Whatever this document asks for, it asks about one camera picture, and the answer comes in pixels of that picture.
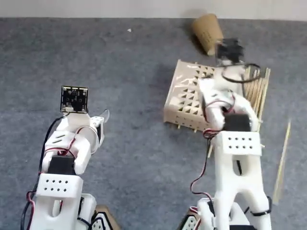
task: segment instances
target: circuit board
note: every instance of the circuit board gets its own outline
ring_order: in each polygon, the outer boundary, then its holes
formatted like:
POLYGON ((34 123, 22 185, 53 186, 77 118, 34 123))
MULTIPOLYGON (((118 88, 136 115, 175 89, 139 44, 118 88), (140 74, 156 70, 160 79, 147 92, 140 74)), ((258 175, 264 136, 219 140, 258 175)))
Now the circuit board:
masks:
POLYGON ((61 112, 87 113, 88 88, 62 86, 61 112))

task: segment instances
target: wooden stick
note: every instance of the wooden stick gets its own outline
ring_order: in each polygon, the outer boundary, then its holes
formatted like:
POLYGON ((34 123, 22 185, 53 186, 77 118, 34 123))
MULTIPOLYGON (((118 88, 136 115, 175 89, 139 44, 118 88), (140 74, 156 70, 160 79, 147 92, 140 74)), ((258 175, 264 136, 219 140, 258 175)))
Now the wooden stick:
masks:
POLYGON ((263 96, 262 96, 262 100, 261 100, 261 106, 260 106, 259 115, 258 115, 258 119, 259 120, 262 120, 262 113, 263 113, 263 109, 264 109, 264 102, 265 102, 265 98, 266 98, 267 91, 268 91, 268 86, 269 86, 270 72, 271 72, 271 70, 269 68, 267 68, 266 71, 265 71, 265 78, 267 80, 266 80, 266 85, 264 87, 263 96))
POLYGON ((286 150, 287 150, 287 144, 288 144, 288 139, 290 136, 290 129, 291 129, 291 120, 289 120, 288 123, 288 128, 286 132, 286 136, 284 139, 284 144, 283 144, 283 152, 282 152, 282 157, 280 159, 279 167, 278 167, 278 173, 277 173, 277 179, 274 187, 274 194, 273 194, 273 204, 278 205, 279 201, 279 195, 281 194, 281 185, 283 184, 283 169, 284 169, 284 161, 285 161, 285 156, 286 156, 286 150))
POLYGON ((211 156, 211 153, 212 153, 212 144, 210 144, 210 147, 209 147, 209 152, 208 152, 208 158, 210 158, 211 156))
POLYGON ((256 100, 256 106, 255 106, 255 112, 256 114, 259 114, 259 110, 260 110, 260 102, 262 99, 262 94, 263 94, 263 88, 265 87, 265 81, 264 79, 260 79, 260 89, 258 91, 258 97, 256 100))

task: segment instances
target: red wire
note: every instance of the red wire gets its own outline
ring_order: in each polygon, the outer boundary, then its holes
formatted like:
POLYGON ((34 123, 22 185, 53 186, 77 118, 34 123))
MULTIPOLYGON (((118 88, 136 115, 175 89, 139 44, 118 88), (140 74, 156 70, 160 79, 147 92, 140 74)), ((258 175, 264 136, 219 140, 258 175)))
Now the red wire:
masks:
POLYGON ((194 229, 197 230, 200 225, 201 225, 201 218, 199 219, 199 221, 197 221, 196 226, 194 227, 194 229))
POLYGON ((31 203, 31 214, 30 214, 30 219, 29 219, 27 230, 30 230, 32 218, 33 218, 33 214, 34 214, 34 209, 35 209, 35 202, 31 199, 32 193, 33 193, 33 191, 29 191, 29 192, 27 192, 27 195, 26 195, 27 200, 31 203))
POLYGON ((223 102, 223 103, 226 103, 226 104, 230 105, 230 108, 229 108, 226 112, 224 112, 224 113, 227 114, 227 113, 231 112, 231 111, 233 110, 234 106, 235 106, 235 103, 236 103, 236 98, 235 98, 234 94, 232 94, 232 98, 233 98, 233 100, 234 100, 234 102, 233 102, 232 104, 230 104, 230 103, 228 103, 228 102, 226 102, 226 101, 223 101, 223 100, 215 100, 215 101, 213 101, 213 102, 208 103, 208 104, 205 106, 205 108, 204 108, 204 115, 203 115, 203 116, 204 116, 204 118, 205 118, 205 121, 206 121, 207 123, 209 123, 208 120, 207 120, 206 108, 207 108, 209 105, 212 105, 212 104, 214 104, 214 103, 223 102))
POLYGON ((65 156, 69 152, 74 158, 76 158, 76 156, 69 149, 54 147, 54 148, 49 148, 46 151, 49 151, 49 150, 58 150, 60 152, 64 151, 64 153, 58 154, 60 156, 65 156))

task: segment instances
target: black wire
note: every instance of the black wire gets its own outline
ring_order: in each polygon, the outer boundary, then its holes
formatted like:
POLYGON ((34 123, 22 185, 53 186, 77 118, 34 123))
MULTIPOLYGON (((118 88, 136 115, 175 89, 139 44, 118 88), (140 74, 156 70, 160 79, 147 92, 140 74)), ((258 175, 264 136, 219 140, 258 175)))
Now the black wire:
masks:
MULTIPOLYGON (((33 189, 32 189, 33 192, 32 192, 31 195, 30 195, 31 199, 33 199, 33 197, 34 197, 34 195, 35 195, 35 192, 36 192, 36 190, 37 190, 37 186, 38 186, 38 182, 39 182, 39 176, 40 176, 40 173, 41 173, 41 171, 42 171, 43 158, 44 158, 44 154, 45 154, 45 143, 47 142, 47 140, 48 140, 48 138, 49 138, 49 135, 50 135, 50 132, 51 132, 53 126, 55 125, 55 123, 56 123, 57 121, 59 121, 59 120, 65 118, 65 117, 67 117, 68 115, 69 115, 69 113, 67 113, 67 114, 64 115, 64 116, 61 116, 61 117, 56 118, 56 119, 51 123, 51 125, 50 125, 50 127, 49 127, 49 129, 48 129, 48 131, 47 131, 47 133, 46 133, 45 140, 44 140, 44 144, 43 144, 43 147, 42 147, 42 152, 41 152, 40 160, 39 160, 38 175, 37 175, 36 183, 35 183, 35 185, 34 185, 34 187, 33 187, 33 189)), ((26 203, 25 206, 24 206, 24 209, 23 209, 23 212, 22 212, 22 215, 21 215, 21 220, 20 220, 20 230, 24 230, 25 215, 26 215, 26 213, 27 213, 27 210, 28 210, 30 204, 31 204, 31 202, 30 202, 30 201, 27 201, 27 203, 26 203)))
POLYGON ((238 166, 238 170, 239 170, 239 174, 242 175, 242 167, 241 167, 241 163, 239 160, 236 161, 236 164, 238 166))
MULTIPOLYGON (((254 67, 260 69, 260 66, 257 65, 257 64, 255 64, 255 63, 247 63, 247 64, 245 64, 244 66, 245 66, 245 68, 250 67, 250 66, 254 66, 254 67)), ((229 82, 231 82, 231 83, 244 84, 244 83, 253 82, 253 81, 256 81, 256 80, 259 80, 259 79, 262 78, 262 76, 259 75, 259 76, 255 77, 255 78, 249 78, 249 79, 246 79, 246 80, 235 80, 235 79, 231 79, 231 78, 228 78, 228 77, 226 77, 226 76, 224 75, 224 72, 225 72, 225 70, 226 70, 228 67, 229 67, 229 66, 225 66, 225 67, 224 67, 224 69, 223 69, 221 75, 222 75, 222 77, 223 77, 226 81, 229 81, 229 82)))
POLYGON ((91 224, 89 222, 87 222, 85 219, 78 217, 77 218, 79 221, 83 222, 83 224, 85 224, 87 226, 88 229, 91 229, 91 224))
POLYGON ((249 207, 245 209, 244 214, 247 214, 248 211, 249 211, 249 207))

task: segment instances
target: cable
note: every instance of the cable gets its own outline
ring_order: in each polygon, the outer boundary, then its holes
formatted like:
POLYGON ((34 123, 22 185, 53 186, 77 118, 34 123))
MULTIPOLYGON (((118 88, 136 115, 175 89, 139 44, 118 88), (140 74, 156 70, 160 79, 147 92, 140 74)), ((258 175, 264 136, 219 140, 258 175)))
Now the cable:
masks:
MULTIPOLYGON (((50 135, 50 132, 53 128, 53 126, 55 125, 56 122, 58 122, 59 120, 67 117, 70 113, 67 113, 66 115, 64 116, 61 116, 61 117, 58 117, 56 118, 50 125, 50 127, 48 128, 48 131, 46 133, 46 136, 45 136, 45 140, 44 140, 44 143, 43 143, 43 147, 42 147, 42 151, 41 151, 41 156, 40 156, 40 160, 39 160, 39 167, 38 167, 38 175, 37 175, 37 179, 36 179, 36 183, 31 191, 31 194, 29 195, 29 199, 27 201, 27 203, 25 204, 24 206, 24 209, 23 209, 23 212, 22 212, 22 216, 21 216, 21 220, 20 220, 20 230, 24 230, 24 221, 25 221, 25 215, 27 213, 27 210, 31 204, 31 201, 34 197, 34 194, 36 193, 36 190, 37 190, 37 186, 38 186, 38 181, 39 181, 39 176, 41 174, 41 171, 42 171, 42 164, 43 164, 43 158, 44 158, 44 154, 45 154, 45 143, 47 142, 48 138, 49 138, 49 135, 50 135)), ((30 220, 28 222, 28 225, 27 225, 27 229, 30 229, 30 225, 31 225, 31 221, 32 221, 32 218, 30 217, 30 220)))
MULTIPOLYGON (((248 64, 245 64, 244 66, 245 66, 245 68, 250 67, 250 66, 255 66, 256 68, 260 69, 260 66, 257 65, 257 64, 254 64, 254 63, 248 63, 248 64)), ((249 79, 246 79, 246 80, 235 80, 235 79, 231 79, 231 78, 226 77, 225 74, 224 74, 224 72, 226 71, 226 69, 227 69, 228 67, 229 67, 229 66, 225 66, 225 67, 224 67, 224 69, 223 69, 221 75, 222 75, 222 77, 223 77, 226 81, 229 81, 229 82, 231 82, 231 83, 244 84, 244 83, 253 82, 253 81, 256 81, 256 80, 259 80, 259 79, 262 78, 262 76, 259 75, 259 76, 255 77, 255 78, 249 78, 249 79)))
POLYGON ((208 122, 208 120, 207 120, 206 108, 207 108, 208 106, 214 104, 214 103, 222 102, 222 103, 228 104, 228 105, 230 106, 230 108, 229 108, 228 110, 226 110, 226 111, 224 112, 224 114, 227 114, 227 113, 230 113, 231 111, 233 111, 234 106, 235 106, 235 104, 236 104, 236 97, 234 96, 234 94, 233 94, 232 91, 230 91, 230 92, 232 93, 232 98, 233 98, 233 100, 234 100, 234 102, 233 102, 232 104, 229 103, 229 102, 227 102, 227 101, 223 101, 223 100, 215 100, 215 101, 212 101, 212 102, 210 102, 210 103, 208 103, 207 105, 204 106, 204 109, 203 109, 203 116, 204 116, 205 121, 206 121, 207 123, 209 123, 209 122, 208 122))
POLYGON ((238 166, 239 174, 242 175, 242 167, 239 160, 236 160, 236 165, 238 166))
POLYGON ((249 207, 245 209, 244 214, 247 214, 248 211, 249 211, 249 207))
POLYGON ((48 152, 53 152, 53 151, 58 151, 58 152, 64 152, 64 153, 60 153, 58 155, 60 156, 65 156, 68 152, 74 157, 76 158, 76 156, 69 150, 69 149, 65 149, 65 148, 58 148, 58 147, 54 147, 54 148, 49 148, 47 150, 45 150, 45 154, 48 152))
POLYGON ((81 221, 83 224, 85 224, 89 229, 91 229, 91 224, 89 222, 87 222, 85 219, 81 218, 81 217, 78 217, 77 220, 81 221))
POLYGON ((208 161, 208 153, 209 153, 209 147, 210 147, 210 140, 207 141, 207 150, 206 150, 206 158, 205 158, 205 162, 204 162, 204 165, 203 165, 203 168, 202 168, 202 171, 199 175, 198 178, 196 178, 194 181, 192 181, 192 183, 190 184, 190 191, 195 194, 195 195, 206 195, 209 200, 212 202, 212 197, 209 193, 205 193, 205 192, 194 192, 193 191, 193 186, 194 184, 200 179, 203 177, 203 175, 205 174, 205 171, 206 171, 206 167, 207 167, 207 161, 208 161))
POLYGON ((198 221, 196 222, 195 227, 193 228, 193 230, 198 230, 199 226, 201 225, 201 218, 198 219, 198 221))
POLYGON ((189 208, 189 210, 190 210, 190 212, 192 212, 192 213, 198 214, 198 208, 195 207, 195 206, 191 206, 191 207, 189 208))

